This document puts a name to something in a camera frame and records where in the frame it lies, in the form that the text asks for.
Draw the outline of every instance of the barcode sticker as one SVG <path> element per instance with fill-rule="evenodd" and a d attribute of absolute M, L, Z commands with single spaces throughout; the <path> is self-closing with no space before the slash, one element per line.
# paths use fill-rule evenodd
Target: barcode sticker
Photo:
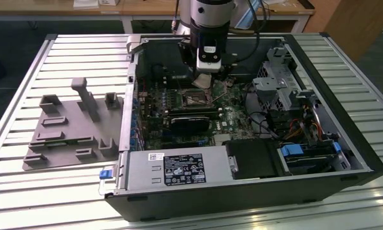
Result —
<path fill-rule="evenodd" d="M 165 156 L 165 153 L 162 153 L 162 152 L 149 153 L 148 160 L 149 161 L 161 161 L 161 160 L 164 160 L 164 156 Z"/>

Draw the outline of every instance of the wooden cabinet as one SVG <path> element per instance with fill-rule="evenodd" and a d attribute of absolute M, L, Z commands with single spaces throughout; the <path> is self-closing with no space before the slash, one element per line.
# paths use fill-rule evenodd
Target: wooden cabinet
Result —
<path fill-rule="evenodd" d="M 315 7 L 303 32 L 327 32 L 353 61 L 383 29 L 383 0 L 309 0 Z"/>

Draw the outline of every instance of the power supply label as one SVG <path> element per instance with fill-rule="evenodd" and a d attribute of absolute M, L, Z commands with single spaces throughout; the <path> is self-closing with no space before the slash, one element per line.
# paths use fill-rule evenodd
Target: power supply label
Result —
<path fill-rule="evenodd" d="M 202 154 L 165 156 L 165 185 L 182 185 L 206 182 Z"/>

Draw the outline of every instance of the green circuit board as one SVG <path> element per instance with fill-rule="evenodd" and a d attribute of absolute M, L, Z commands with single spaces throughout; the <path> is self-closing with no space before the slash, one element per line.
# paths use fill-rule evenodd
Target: green circuit board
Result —
<path fill-rule="evenodd" d="M 149 100 L 145 100 L 144 105 L 145 149 L 158 150 L 170 148 L 170 146 L 188 148 L 189 144 L 200 147 L 214 146 L 217 134 L 229 134 L 230 139 L 253 138 L 253 128 L 241 104 L 242 88 L 241 84 L 226 85 L 226 82 L 221 81 L 216 81 L 208 90 L 153 87 L 149 92 Z M 185 136 L 173 135 L 165 111 L 184 110 L 190 107 L 216 108 L 221 116 L 210 120 L 206 131 Z"/>

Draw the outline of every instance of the slotted metal surface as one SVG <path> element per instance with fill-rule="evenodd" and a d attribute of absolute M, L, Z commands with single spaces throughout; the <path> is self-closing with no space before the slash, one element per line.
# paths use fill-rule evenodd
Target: slotted metal surface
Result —
<path fill-rule="evenodd" d="M 21 169 L 43 94 L 76 100 L 73 77 L 88 78 L 95 97 L 125 96 L 126 35 L 60 35 L 47 41 L 3 117 L 0 131 L 0 229 L 365 229 L 383 227 L 383 177 L 322 202 L 128 223 L 99 193 L 99 172 L 114 162 L 40 171 Z M 318 34 L 297 34 L 306 54 L 383 160 L 383 97 Z M 299 72 L 309 85 L 303 72 Z"/>

